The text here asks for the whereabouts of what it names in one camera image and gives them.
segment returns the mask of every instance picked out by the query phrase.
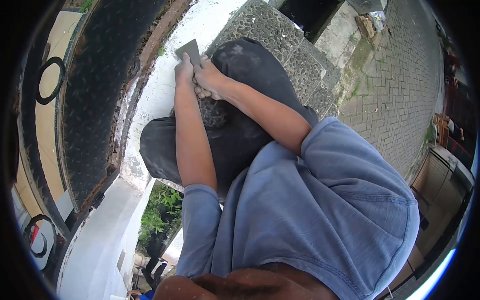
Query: stone step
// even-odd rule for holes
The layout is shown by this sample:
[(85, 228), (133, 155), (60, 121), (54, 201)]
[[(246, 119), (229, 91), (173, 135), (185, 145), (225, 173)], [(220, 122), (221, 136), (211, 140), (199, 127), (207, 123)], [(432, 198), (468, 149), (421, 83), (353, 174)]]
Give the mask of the stone step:
[(263, 0), (249, 0), (230, 19), (207, 55), (242, 36), (259, 41), (278, 59), (299, 101), (315, 109), (320, 119), (338, 115), (331, 91), (340, 77), (339, 70), (290, 19)]

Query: rock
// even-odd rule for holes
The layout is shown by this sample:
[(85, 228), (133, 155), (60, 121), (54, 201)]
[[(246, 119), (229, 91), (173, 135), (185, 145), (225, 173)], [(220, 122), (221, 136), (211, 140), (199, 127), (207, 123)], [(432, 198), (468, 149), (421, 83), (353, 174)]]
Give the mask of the rock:
[(364, 16), (355, 17), (357, 25), (359, 26), (361, 35), (366, 38), (371, 38), (375, 35), (375, 30), (373, 29), (372, 22), (365, 18)]

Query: metal ring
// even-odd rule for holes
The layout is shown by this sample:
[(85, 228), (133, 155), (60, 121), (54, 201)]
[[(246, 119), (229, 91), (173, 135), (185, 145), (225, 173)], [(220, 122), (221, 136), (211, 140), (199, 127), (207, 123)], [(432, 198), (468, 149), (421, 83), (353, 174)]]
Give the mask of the metal ring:
[[(57, 86), (55, 87), (55, 89), (53, 90), (52, 94), (50, 96), (48, 96), (47, 98), (43, 98), (41, 95), (40, 95), (40, 80), (42, 79), (42, 75), (43, 75), (43, 72), (52, 64), (57, 64), (58, 67), (60, 68), (60, 75), (59, 75), (59, 81), (57, 83)], [(36, 100), (38, 103), (42, 104), (42, 105), (46, 105), (48, 103), (50, 103), (50, 101), (52, 101), (53, 99), (55, 99), (55, 97), (59, 94), (60, 92), (60, 88), (61, 88), (61, 85), (63, 84), (63, 79), (65, 77), (65, 65), (63, 64), (63, 60), (58, 57), (58, 56), (54, 56), (54, 57), (51, 57), (49, 60), (47, 60), (45, 62), (45, 64), (43, 66), (40, 67), (40, 74), (38, 76), (38, 85), (37, 85), (37, 91), (36, 91)]]
[[(50, 220), (50, 218), (47, 217), (46, 215), (36, 215), (35, 217), (33, 217), (30, 220), (30, 222), (28, 222), (28, 225), (25, 227), (24, 236), (25, 236), (26, 239), (28, 239), (30, 237), (30, 232), (32, 231), (32, 226), (40, 220), (45, 220), (52, 225), (53, 245), (52, 245), (52, 249), (50, 251), (50, 255), (54, 255), (55, 247), (57, 245), (57, 231), (55, 230), (55, 226), (53, 225), (52, 220)], [(36, 258), (42, 258), (42, 257), (45, 256), (45, 254), (47, 254), (47, 244), (48, 244), (47, 239), (45, 238), (45, 236), (42, 233), (40, 233), (40, 234), (42, 235), (42, 238), (43, 238), (43, 250), (39, 253), (36, 253), (35, 251), (32, 250), (32, 248), (30, 248), (30, 252)]]

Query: brick pavement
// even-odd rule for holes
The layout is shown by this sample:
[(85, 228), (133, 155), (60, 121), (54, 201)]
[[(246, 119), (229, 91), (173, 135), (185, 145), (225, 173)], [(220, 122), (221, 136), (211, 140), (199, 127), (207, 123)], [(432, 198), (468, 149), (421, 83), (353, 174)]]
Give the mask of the brick pavement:
[(441, 58), (435, 28), (418, 0), (389, 1), (386, 18), (392, 35), (383, 34), (338, 118), (406, 176), (433, 117)]

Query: putty knife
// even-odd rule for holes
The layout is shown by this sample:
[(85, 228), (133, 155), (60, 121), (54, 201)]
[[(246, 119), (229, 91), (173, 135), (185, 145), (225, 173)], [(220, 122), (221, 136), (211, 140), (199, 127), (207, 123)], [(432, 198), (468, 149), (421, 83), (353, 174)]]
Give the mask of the putty knife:
[(188, 56), (190, 56), (190, 62), (192, 63), (192, 65), (200, 65), (200, 53), (198, 52), (198, 45), (196, 39), (193, 39), (182, 47), (178, 48), (175, 51), (175, 54), (177, 54), (177, 56), (181, 59), (183, 53), (185, 52), (188, 54)]

